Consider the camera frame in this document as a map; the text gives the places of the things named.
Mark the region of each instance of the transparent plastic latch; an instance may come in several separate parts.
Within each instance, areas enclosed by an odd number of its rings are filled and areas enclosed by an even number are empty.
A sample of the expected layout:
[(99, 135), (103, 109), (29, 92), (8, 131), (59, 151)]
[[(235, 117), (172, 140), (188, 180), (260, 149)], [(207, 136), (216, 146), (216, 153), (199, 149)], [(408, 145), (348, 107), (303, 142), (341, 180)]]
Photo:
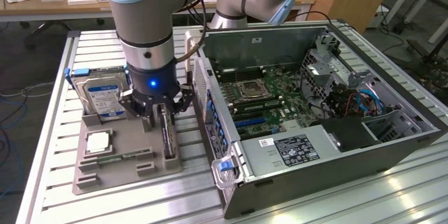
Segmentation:
[(243, 181), (243, 173), (233, 155), (228, 155), (212, 161), (212, 173), (216, 186), (220, 190), (224, 190)]

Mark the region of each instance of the robotic arm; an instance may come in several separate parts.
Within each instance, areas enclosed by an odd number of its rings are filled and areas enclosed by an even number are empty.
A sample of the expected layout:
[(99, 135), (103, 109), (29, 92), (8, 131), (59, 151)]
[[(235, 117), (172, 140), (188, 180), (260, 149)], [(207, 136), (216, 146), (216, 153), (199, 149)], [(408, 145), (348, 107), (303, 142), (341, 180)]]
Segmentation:
[[(173, 115), (185, 111), (192, 101), (191, 73), (187, 75), (187, 84), (180, 85), (176, 80), (177, 59), (172, 29), (172, 13), (192, 1), (195, 0), (109, 0), (133, 87), (121, 94), (120, 103), (135, 116), (153, 120), (155, 104), (164, 104)], [(295, 0), (219, 0), (212, 27), (244, 27), (245, 15), (279, 25), (287, 18), (293, 2)], [(180, 91), (181, 98), (175, 102)]]

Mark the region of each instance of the gray floor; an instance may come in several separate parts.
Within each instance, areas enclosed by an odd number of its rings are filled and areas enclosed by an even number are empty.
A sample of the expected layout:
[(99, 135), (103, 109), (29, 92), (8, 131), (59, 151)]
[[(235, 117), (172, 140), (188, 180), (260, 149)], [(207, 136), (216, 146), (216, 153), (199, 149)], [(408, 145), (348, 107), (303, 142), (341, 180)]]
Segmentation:
[[(385, 5), (392, 6), (396, 0), (385, 0)], [(404, 7), (400, 10), (403, 14), (413, 0), (407, 0)], [(421, 42), (424, 47), (431, 50), (433, 45), (427, 42), (432, 33), (436, 31), (441, 23), (448, 17), (448, 11), (428, 2), (420, 11), (413, 21), (415, 30), (405, 30), (400, 37), (405, 39), (416, 39)], [(400, 16), (392, 21), (392, 24), (400, 19)], [(76, 30), (99, 30), (113, 29), (112, 19), (105, 20), (105, 25), (99, 26), (95, 19), (72, 20), (67, 22)], [(32, 22), (32, 27), (36, 28), (40, 22)], [(65, 31), (59, 27), (52, 27), (37, 38), (37, 48), (35, 51), (27, 51), (23, 48), (21, 40), (32, 29), (21, 29), (17, 23), (11, 23), (8, 28), (0, 32), (0, 90), (13, 87), (27, 87), (41, 82), (51, 82), (55, 80), (55, 75), (60, 63), (60, 57), (65, 42)], [(399, 40), (381, 34), (377, 30), (369, 29), (364, 36), (377, 46), (384, 49), (395, 45)], [(405, 50), (407, 45), (393, 48), (388, 51), (403, 59), (409, 59), (413, 52)], [(448, 45), (444, 46), (441, 57), (448, 56)], [(45, 92), (47, 89), (36, 90), (36, 93)], [(31, 169), (35, 148), (37, 145), (41, 124), (47, 112), (47, 105), (49, 96), (41, 98), (29, 98), (28, 113), (20, 124), (8, 129), (8, 136), (17, 147), (19, 156), (24, 170), (24, 179), (15, 187), (16, 194), (7, 195), (0, 198), (0, 223), (13, 223), (20, 206), (21, 194), (24, 190), (25, 178)], [(0, 103), (0, 119), (9, 114), (13, 107), (8, 104)], [(0, 153), (0, 160), (3, 160), (4, 152)], [(5, 166), (0, 168), (0, 193), (16, 181), (17, 165), (11, 157)]]

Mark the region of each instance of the blue cable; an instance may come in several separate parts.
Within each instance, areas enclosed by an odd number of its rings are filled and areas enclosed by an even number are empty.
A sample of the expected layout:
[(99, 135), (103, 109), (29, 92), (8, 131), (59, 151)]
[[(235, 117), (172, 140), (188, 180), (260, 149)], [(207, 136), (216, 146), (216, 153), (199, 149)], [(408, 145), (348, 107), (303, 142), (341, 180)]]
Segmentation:
[(0, 199), (1, 197), (15, 188), (15, 186), (19, 184), (20, 180), (21, 180), (21, 177), (23, 177), (23, 168), (21, 168), (21, 163), (20, 163), (20, 159), (19, 159), (19, 155), (17, 155), (17, 150), (16, 150), (16, 147), (13, 145), (13, 143), (4, 137), (0, 137), (0, 140), (5, 142), (5, 144), (9, 145), (9, 148), (12, 150), (12, 154), (13, 154), (13, 158), (16, 159), (16, 162), (17, 162), (17, 168), (19, 168), (19, 176), (17, 176), (17, 179), (16, 179), (16, 182), (12, 183), (12, 185), (8, 187), (8, 189), (3, 192), (3, 194), (0, 195)]
[(4, 102), (4, 103), (8, 103), (8, 104), (13, 104), (13, 105), (20, 105), (23, 107), (23, 112), (21, 112), (21, 115), (9, 123), (7, 124), (5, 126), (0, 126), (0, 129), (7, 129), (7, 128), (11, 128), (13, 127), (20, 121), (21, 119), (24, 118), (25, 114), (27, 114), (27, 111), (28, 111), (28, 106), (27, 104), (24, 104), (23, 102), (9, 102), (9, 101), (5, 101), (3, 99), (0, 99), (0, 102)]

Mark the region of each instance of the metal table surface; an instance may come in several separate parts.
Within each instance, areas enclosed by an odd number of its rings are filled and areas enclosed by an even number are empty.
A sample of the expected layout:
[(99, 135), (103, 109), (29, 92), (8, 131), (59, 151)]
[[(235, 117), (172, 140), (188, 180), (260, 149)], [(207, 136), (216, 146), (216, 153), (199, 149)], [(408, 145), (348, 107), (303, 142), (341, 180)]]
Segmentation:
[[(197, 28), (175, 29), (176, 56), (184, 53), (185, 31)], [(355, 31), (343, 30), (448, 123), (447, 107)], [(341, 48), (341, 57), (355, 70), (365, 67), (347, 48)], [(68, 38), (17, 223), (448, 223), (447, 135), (387, 172), (224, 220), (192, 108), (176, 117), (181, 173), (73, 195), (81, 103), (64, 81), (63, 70), (121, 64), (124, 56), (113, 30), (85, 31)], [(183, 79), (183, 65), (177, 65), (177, 75)]]

